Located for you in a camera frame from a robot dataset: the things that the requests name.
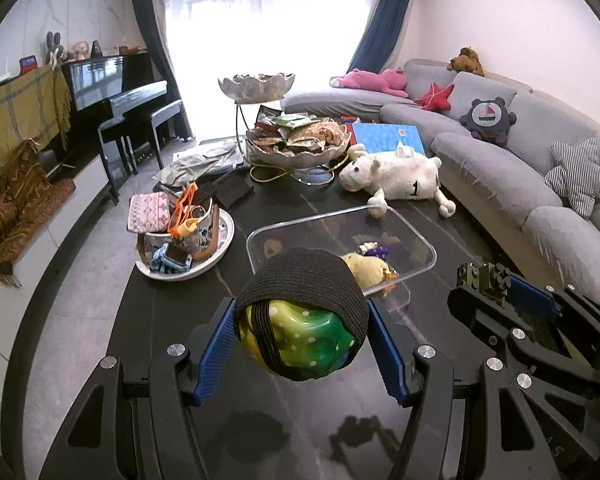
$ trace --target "pink pouch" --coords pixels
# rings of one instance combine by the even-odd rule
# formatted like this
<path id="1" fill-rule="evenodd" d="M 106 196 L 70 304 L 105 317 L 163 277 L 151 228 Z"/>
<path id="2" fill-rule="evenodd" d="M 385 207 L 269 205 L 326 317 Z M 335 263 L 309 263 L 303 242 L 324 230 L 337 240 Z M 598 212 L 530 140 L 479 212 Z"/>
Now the pink pouch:
<path id="1" fill-rule="evenodd" d="M 163 233 L 169 225 L 169 198 L 166 193 L 133 195 L 126 230 L 132 233 Z"/>

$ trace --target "blue box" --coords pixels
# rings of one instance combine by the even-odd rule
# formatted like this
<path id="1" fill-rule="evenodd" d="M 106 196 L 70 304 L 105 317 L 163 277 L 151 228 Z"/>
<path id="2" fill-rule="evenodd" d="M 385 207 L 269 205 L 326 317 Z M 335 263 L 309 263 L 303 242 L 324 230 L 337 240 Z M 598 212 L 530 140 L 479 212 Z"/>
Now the blue box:
<path id="1" fill-rule="evenodd" d="M 411 124 L 354 123 L 353 132 L 357 142 L 365 145 L 367 153 L 394 152 L 401 141 L 425 154 L 418 129 Z"/>

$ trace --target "purple toy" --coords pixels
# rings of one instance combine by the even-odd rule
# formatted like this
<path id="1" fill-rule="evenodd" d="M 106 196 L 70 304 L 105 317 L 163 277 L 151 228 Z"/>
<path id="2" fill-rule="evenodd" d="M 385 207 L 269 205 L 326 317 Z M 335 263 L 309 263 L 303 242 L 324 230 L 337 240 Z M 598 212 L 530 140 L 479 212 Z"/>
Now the purple toy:
<path id="1" fill-rule="evenodd" d="M 358 252 L 363 256 L 376 256 L 386 261 L 389 255 L 389 248 L 384 245 L 378 245 L 377 242 L 366 242 L 360 245 Z"/>

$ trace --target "white plate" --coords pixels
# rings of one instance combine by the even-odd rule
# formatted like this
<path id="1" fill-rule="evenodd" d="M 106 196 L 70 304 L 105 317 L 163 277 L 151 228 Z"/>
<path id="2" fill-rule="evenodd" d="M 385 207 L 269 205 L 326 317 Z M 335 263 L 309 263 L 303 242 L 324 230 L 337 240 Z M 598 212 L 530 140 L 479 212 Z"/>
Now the white plate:
<path id="1" fill-rule="evenodd" d="M 159 280 L 161 282 L 183 282 L 184 280 L 190 280 L 191 278 L 195 278 L 196 276 L 199 276 L 203 272 L 209 270 L 218 262 L 218 260 L 220 260 L 220 258 L 222 258 L 226 250 L 229 248 L 231 240 L 234 239 L 234 233 L 234 219 L 231 218 L 231 215 L 229 215 L 227 211 L 221 209 L 220 239 L 218 240 L 218 248 L 210 258 L 206 259 L 204 262 L 193 262 L 191 268 L 187 272 L 181 272 L 179 274 L 161 274 L 160 272 L 151 272 L 149 267 L 142 262 L 139 256 L 136 258 L 136 267 L 138 270 L 140 270 L 140 272 L 152 280 Z"/>

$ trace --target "metal tiered stand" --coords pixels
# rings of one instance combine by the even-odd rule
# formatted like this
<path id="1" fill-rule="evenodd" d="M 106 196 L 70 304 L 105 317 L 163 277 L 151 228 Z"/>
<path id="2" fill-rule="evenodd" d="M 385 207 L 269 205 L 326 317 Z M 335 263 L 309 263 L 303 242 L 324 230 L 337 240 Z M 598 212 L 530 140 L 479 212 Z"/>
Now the metal tiered stand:
<path id="1" fill-rule="evenodd" d="M 242 105 L 263 105 L 279 101 L 291 89 L 296 79 L 295 74 L 278 73 L 276 75 L 258 76 L 251 75 L 236 75 L 233 78 L 218 79 L 220 89 L 229 99 L 235 103 L 235 138 L 238 144 L 238 149 L 242 153 L 244 160 L 251 166 L 251 178 L 257 182 L 270 182 L 285 175 L 292 176 L 301 184 L 306 186 L 324 186 L 333 182 L 335 178 L 334 170 L 339 168 L 345 161 L 341 161 L 336 168 L 329 167 L 329 161 L 338 158 L 342 155 L 346 148 L 346 142 L 339 149 L 330 148 L 325 150 L 320 155 L 312 155 L 310 163 L 305 162 L 301 156 L 282 160 L 280 157 L 273 162 L 266 160 L 266 154 L 254 153 L 254 148 L 248 140 L 245 142 L 245 150 L 242 150 L 240 144 L 240 117 L 244 123 L 244 127 L 249 130 Z M 272 178 L 259 179 L 254 176 L 254 170 L 257 168 L 269 168 L 278 170 L 280 173 Z"/>

